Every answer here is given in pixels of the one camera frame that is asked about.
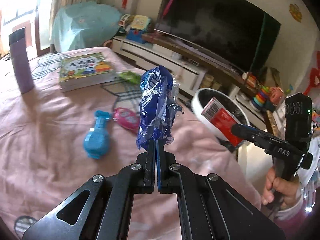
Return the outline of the person's right hand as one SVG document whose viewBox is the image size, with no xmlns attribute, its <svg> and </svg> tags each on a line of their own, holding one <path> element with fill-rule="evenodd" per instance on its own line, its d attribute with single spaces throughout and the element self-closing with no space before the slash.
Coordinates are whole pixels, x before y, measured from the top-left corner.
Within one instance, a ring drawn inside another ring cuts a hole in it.
<svg viewBox="0 0 320 240">
<path fill-rule="evenodd" d="M 276 171 L 272 166 L 266 175 L 265 186 L 261 196 L 262 204 L 267 205 L 272 203 L 275 199 L 274 194 L 276 192 L 280 193 L 283 197 L 281 205 L 282 209 L 287 209 L 296 205 L 301 195 L 299 176 L 295 175 L 292 179 L 287 181 L 277 177 Z"/>
</svg>

